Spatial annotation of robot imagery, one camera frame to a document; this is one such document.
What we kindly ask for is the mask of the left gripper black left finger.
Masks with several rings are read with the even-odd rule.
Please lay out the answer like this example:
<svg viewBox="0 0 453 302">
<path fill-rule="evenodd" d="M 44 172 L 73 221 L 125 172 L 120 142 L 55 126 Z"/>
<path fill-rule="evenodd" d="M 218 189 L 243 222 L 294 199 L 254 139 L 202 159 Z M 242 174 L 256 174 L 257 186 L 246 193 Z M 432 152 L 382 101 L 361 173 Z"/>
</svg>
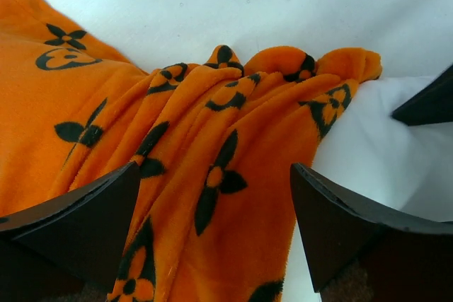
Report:
<svg viewBox="0 0 453 302">
<path fill-rule="evenodd" d="M 135 162 L 1 217 L 1 300 L 113 290 L 139 191 Z"/>
</svg>

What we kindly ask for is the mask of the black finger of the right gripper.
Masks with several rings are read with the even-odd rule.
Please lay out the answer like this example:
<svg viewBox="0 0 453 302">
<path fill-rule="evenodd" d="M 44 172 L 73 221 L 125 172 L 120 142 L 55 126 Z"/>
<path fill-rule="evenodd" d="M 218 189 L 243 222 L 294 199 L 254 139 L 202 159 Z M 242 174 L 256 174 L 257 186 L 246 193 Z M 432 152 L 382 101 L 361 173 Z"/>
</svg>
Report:
<svg viewBox="0 0 453 302">
<path fill-rule="evenodd" d="M 391 117 L 407 126 L 452 122 L 452 65 L 397 107 Z"/>
</svg>

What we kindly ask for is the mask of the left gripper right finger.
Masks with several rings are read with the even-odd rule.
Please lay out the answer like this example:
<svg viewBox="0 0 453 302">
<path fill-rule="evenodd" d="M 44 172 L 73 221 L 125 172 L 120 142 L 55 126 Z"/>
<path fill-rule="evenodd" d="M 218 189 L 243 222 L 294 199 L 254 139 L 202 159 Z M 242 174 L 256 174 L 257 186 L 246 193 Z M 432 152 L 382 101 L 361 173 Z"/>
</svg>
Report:
<svg viewBox="0 0 453 302">
<path fill-rule="evenodd" d="M 295 163 L 292 200 L 323 301 L 451 301 L 452 225 L 406 214 Z"/>
</svg>

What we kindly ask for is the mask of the orange patterned pillowcase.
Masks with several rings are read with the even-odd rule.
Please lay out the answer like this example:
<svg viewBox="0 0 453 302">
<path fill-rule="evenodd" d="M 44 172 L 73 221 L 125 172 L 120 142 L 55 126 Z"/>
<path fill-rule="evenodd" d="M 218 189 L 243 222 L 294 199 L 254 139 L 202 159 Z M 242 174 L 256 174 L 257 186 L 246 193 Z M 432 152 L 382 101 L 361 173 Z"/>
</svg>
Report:
<svg viewBox="0 0 453 302">
<path fill-rule="evenodd" d="M 44 0 L 1 0 L 1 214 L 134 161 L 140 188 L 109 301 L 279 301 L 311 164 L 376 52 L 272 47 L 147 73 Z"/>
</svg>

